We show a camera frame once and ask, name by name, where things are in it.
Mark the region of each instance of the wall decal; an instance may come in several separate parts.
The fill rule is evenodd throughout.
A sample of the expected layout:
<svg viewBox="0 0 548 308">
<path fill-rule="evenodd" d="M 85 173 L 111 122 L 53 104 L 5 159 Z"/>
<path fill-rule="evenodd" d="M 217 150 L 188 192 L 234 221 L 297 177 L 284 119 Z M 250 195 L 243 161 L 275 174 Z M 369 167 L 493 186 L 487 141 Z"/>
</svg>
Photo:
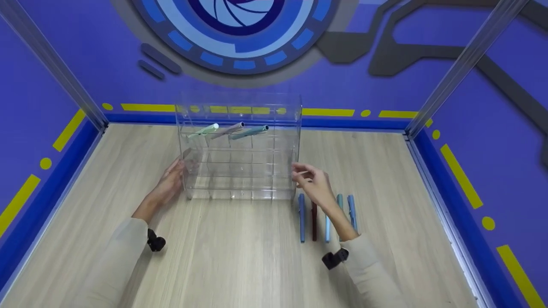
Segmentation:
<svg viewBox="0 0 548 308">
<path fill-rule="evenodd" d="M 137 61 L 137 64 L 148 74 L 151 76 L 154 76 L 154 78 L 158 78 L 160 80 L 164 80 L 165 74 L 159 71 L 154 66 L 148 64 L 147 62 L 144 62 L 143 60 Z"/>
<path fill-rule="evenodd" d="M 422 58 L 456 59 L 464 47 L 400 44 L 392 33 L 397 22 L 411 14 L 424 4 L 469 5 L 473 0 L 411 0 L 390 16 L 381 35 L 379 45 L 369 65 L 369 73 L 373 76 L 394 76 Z M 496 1 L 482 0 L 475 5 L 485 6 Z M 537 2 L 529 1 L 520 12 L 520 16 L 532 21 L 543 30 L 548 21 L 542 21 L 539 16 L 548 16 L 548 8 Z M 541 153 L 541 160 L 548 168 L 548 111 L 540 102 L 534 99 L 512 77 L 501 69 L 486 54 L 477 63 L 476 67 L 502 92 L 510 101 L 529 118 L 541 132 L 547 136 Z"/>
<path fill-rule="evenodd" d="M 373 15 L 369 31 L 365 33 L 327 31 L 319 38 L 316 47 L 331 63 L 348 64 L 356 61 L 371 50 L 384 12 L 399 2 L 400 0 L 388 0 L 381 4 Z"/>
<path fill-rule="evenodd" d="M 152 60 L 161 64 L 173 74 L 181 74 L 182 69 L 179 65 L 177 65 L 177 63 L 172 61 L 170 58 L 168 58 L 166 55 L 161 53 L 158 49 L 154 48 L 150 44 L 141 44 L 141 51 L 145 55 L 149 56 L 149 58 L 151 58 Z"/>
<path fill-rule="evenodd" d="M 184 58 L 216 72 L 254 75 L 308 51 L 330 25 L 339 0 L 132 3 L 156 36 Z"/>
</svg>

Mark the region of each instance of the pink pen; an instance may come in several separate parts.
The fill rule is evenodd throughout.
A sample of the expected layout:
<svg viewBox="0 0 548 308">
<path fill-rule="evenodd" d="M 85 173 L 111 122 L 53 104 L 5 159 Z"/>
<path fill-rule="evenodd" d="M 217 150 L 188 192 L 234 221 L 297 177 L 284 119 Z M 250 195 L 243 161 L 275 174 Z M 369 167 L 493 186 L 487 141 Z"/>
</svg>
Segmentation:
<svg viewBox="0 0 548 308">
<path fill-rule="evenodd" d="M 222 128 L 222 129 L 219 129 L 217 130 L 214 134 L 212 134 L 212 137 L 211 139 L 216 139 L 216 138 L 219 138 L 221 136 L 224 136 L 226 134 L 230 134 L 230 133 L 233 133 L 233 132 L 236 132 L 240 129 L 242 129 L 244 126 L 246 126 L 245 123 L 243 122 L 239 122 L 239 123 L 236 123 L 232 126 L 229 126 L 229 127 L 226 127 L 226 128 Z"/>
</svg>

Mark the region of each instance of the wrist strap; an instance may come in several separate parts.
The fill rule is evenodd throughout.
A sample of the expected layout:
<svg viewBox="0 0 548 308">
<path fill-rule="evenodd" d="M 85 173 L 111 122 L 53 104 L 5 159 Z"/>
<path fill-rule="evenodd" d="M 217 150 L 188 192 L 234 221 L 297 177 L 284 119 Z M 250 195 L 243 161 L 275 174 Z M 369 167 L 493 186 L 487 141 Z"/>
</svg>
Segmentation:
<svg viewBox="0 0 548 308">
<path fill-rule="evenodd" d="M 322 262 L 325 264 L 328 270 L 331 270 L 337 267 L 337 265 L 339 265 L 341 262 L 346 261 L 349 254 L 350 253 L 348 250 L 341 248 L 335 254 L 327 253 L 325 256 L 323 256 Z"/>
</svg>

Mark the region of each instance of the acrylic compartment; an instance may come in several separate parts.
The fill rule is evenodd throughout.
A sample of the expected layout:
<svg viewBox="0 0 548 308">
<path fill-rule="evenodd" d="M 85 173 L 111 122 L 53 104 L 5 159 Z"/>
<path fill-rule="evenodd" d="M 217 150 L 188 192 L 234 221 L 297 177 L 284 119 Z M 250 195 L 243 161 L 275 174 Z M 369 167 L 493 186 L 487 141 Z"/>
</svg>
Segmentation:
<svg viewBox="0 0 548 308">
<path fill-rule="evenodd" d="M 175 109 L 188 198 L 293 199 L 291 163 L 299 159 L 300 95 L 184 92 Z M 240 130 L 223 132 L 240 122 Z M 214 123 L 219 125 L 215 132 L 198 134 Z M 253 130 L 263 132 L 237 137 Z"/>
</svg>

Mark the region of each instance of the black wrist device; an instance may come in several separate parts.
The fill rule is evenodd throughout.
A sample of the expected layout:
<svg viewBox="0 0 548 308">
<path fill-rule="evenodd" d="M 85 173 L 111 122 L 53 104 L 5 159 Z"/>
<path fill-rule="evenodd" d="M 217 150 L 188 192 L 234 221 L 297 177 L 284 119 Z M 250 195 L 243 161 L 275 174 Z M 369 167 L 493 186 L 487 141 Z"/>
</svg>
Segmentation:
<svg viewBox="0 0 548 308">
<path fill-rule="evenodd" d="M 156 233 L 152 229 L 149 229 L 147 232 L 147 237 L 149 238 L 146 243 L 149 245 L 150 250 L 153 252 L 159 252 L 165 246 L 165 239 L 161 236 L 156 236 Z"/>
<path fill-rule="evenodd" d="M 339 265 L 341 262 L 346 261 L 349 254 L 350 253 L 348 252 L 348 250 L 341 248 L 335 254 L 327 253 L 325 256 L 323 256 L 322 262 L 325 264 L 328 270 L 331 270 L 337 267 L 337 265 Z"/>
</svg>

